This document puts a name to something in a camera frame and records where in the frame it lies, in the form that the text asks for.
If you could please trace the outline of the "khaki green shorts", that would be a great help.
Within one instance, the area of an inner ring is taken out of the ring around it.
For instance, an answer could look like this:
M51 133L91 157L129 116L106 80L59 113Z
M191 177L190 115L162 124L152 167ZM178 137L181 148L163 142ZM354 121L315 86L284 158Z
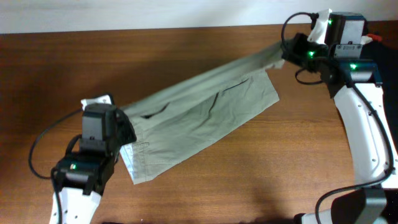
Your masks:
M137 136L121 150L132 182L153 180L277 103L266 71L283 64L276 43L124 106Z

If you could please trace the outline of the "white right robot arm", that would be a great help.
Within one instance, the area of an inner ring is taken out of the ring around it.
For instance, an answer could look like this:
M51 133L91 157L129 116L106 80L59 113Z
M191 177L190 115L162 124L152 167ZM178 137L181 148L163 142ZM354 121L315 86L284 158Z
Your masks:
M313 213L295 223L397 223L397 151L384 112L382 81L375 61L339 57L339 50L361 51L359 43L311 42L303 33L281 38L283 59L318 72L343 120L351 151L355 183L322 195Z

